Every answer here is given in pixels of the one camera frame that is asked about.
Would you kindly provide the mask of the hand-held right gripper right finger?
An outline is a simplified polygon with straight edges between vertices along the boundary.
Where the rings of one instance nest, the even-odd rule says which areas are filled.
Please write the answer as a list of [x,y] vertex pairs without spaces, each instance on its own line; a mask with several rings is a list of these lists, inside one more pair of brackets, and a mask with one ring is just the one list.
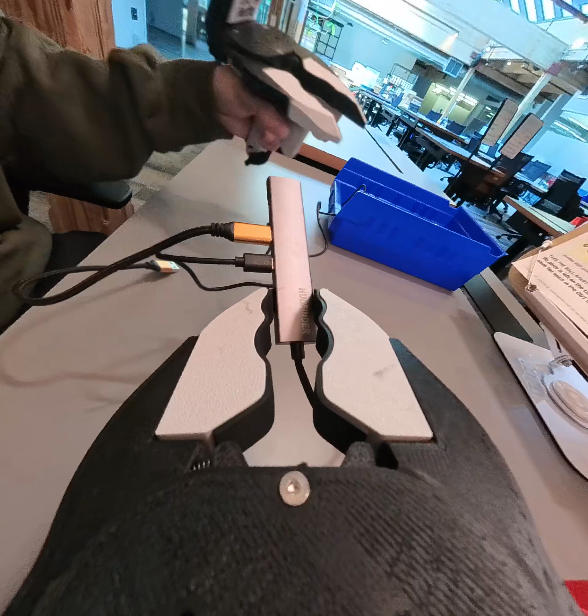
[[433,432],[389,335],[330,290],[316,289],[319,363],[313,421],[331,445],[429,443]]

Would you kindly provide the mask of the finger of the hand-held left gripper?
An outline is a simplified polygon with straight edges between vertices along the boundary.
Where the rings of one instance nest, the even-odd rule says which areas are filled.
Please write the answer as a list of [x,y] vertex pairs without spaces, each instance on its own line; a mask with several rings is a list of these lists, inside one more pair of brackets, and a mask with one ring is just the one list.
[[352,91],[316,57],[300,61],[298,81],[306,92],[318,98],[331,111],[346,117],[359,127],[366,127],[367,119]]
[[306,91],[294,75],[273,67],[262,68],[261,75],[265,83],[287,98],[287,118],[293,124],[287,143],[304,143],[308,134],[322,142],[341,141],[342,133],[333,112]]

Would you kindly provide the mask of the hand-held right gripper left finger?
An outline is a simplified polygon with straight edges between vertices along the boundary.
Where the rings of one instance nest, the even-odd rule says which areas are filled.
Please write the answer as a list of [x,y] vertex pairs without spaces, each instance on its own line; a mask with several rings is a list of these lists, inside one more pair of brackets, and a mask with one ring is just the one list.
[[235,443],[243,452],[271,430],[274,386],[273,293],[259,289],[213,319],[193,350],[165,407],[155,436],[214,448]]

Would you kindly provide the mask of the grey usb hub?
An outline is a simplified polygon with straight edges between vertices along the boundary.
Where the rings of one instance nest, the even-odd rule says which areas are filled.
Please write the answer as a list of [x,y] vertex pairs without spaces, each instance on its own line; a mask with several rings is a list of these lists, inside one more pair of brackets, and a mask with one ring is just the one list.
[[312,344],[317,328],[301,184],[272,175],[266,186],[272,231],[275,342]]

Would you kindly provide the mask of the person's left hand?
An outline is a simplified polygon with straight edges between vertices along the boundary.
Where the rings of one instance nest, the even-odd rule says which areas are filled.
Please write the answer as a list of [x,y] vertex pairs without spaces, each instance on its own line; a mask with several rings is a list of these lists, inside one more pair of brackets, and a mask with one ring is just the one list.
[[249,93],[230,66],[219,65],[214,70],[213,92],[221,124],[248,146],[277,151],[290,136],[290,121],[272,105]]

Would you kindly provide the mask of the white-topped wooden-edged table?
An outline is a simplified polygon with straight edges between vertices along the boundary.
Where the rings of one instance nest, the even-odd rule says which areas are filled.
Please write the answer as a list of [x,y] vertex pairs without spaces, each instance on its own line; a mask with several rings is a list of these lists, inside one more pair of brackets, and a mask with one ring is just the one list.
[[422,171],[403,150],[387,139],[380,129],[361,128],[347,118],[340,119],[338,126],[342,134],[339,143],[322,142],[308,134],[299,154],[335,171],[341,170],[349,159],[357,158],[445,196],[443,188],[432,176]]

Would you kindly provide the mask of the row of office desks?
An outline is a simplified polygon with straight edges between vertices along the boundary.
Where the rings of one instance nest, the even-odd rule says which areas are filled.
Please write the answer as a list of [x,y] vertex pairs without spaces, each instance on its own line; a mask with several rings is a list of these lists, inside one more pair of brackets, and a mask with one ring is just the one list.
[[444,169],[452,195],[463,191],[490,205],[491,212],[502,200],[530,193],[536,200],[547,193],[540,181],[531,181],[516,168],[516,159],[504,159],[498,145],[484,146],[478,134],[460,135],[413,109],[394,106],[367,88],[354,96],[367,118],[367,133],[394,167],[402,173],[410,167],[420,171]]

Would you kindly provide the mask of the blue plastic bin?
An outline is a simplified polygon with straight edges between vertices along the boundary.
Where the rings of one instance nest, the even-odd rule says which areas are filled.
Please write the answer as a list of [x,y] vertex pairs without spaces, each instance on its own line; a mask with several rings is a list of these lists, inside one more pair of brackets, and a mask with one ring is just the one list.
[[448,291],[506,256],[463,208],[358,158],[329,196],[332,245]]

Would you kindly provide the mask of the wooden pillar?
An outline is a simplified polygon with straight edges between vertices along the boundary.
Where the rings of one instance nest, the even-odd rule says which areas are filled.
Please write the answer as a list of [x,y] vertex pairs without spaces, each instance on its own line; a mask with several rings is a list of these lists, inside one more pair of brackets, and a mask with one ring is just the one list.
[[[105,59],[115,46],[110,1],[0,1],[11,19],[36,30],[64,48]],[[58,233],[99,232],[111,235],[133,214],[133,205],[109,210],[64,196],[34,193],[30,208]]]

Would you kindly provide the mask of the tan divider panel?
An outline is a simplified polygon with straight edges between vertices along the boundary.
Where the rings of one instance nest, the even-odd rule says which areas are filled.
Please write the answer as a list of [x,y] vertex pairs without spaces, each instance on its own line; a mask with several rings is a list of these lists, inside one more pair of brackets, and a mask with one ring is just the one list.
[[516,158],[540,132],[544,122],[534,113],[528,113],[500,148],[500,156]]
[[518,107],[519,105],[509,98],[502,101],[483,135],[482,145],[492,147],[497,144],[515,117]]

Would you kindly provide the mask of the black office chair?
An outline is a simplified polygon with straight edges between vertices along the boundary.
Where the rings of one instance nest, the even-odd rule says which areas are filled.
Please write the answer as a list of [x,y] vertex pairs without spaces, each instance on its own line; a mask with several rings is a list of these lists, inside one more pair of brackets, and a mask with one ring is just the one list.
[[52,234],[46,272],[34,288],[44,296],[133,214],[132,191],[125,181],[88,185],[46,184]]

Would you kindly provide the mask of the clear plastic blister packaging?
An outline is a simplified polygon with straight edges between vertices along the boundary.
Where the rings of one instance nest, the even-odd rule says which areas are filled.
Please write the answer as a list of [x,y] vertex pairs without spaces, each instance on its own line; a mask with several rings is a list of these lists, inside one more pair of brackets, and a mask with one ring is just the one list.
[[494,339],[563,456],[588,480],[588,380],[567,356],[505,333]]

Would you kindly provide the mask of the person's olive clothing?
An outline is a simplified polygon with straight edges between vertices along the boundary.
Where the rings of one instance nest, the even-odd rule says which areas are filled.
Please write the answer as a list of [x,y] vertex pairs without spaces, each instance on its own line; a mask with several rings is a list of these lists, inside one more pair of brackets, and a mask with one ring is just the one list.
[[51,233],[21,210],[7,180],[73,184],[126,171],[114,65],[66,48],[0,9],[0,331],[21,305],[13,286],[43,273]]

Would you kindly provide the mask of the wooden-edged office desk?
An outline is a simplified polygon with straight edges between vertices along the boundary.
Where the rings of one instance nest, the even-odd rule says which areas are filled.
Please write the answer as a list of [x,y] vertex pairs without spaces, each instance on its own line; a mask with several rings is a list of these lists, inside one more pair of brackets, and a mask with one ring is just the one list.
[[516,212],[519,212],[522,216],[529,220],[529,222],[544,232],[546,236],[557,238],[575,230],[575,226],[569,222],[547,212],[538,210],[537,208],[534,208],[519,199],[505,196],[503,202],[506,205],[513,207]]

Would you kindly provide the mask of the red object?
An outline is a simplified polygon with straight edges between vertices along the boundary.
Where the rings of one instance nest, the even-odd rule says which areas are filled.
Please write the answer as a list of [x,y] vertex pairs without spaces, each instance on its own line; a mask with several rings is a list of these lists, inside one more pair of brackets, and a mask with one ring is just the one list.
[[588,615],[588,580],[566,580],[565,585],[584,615]]

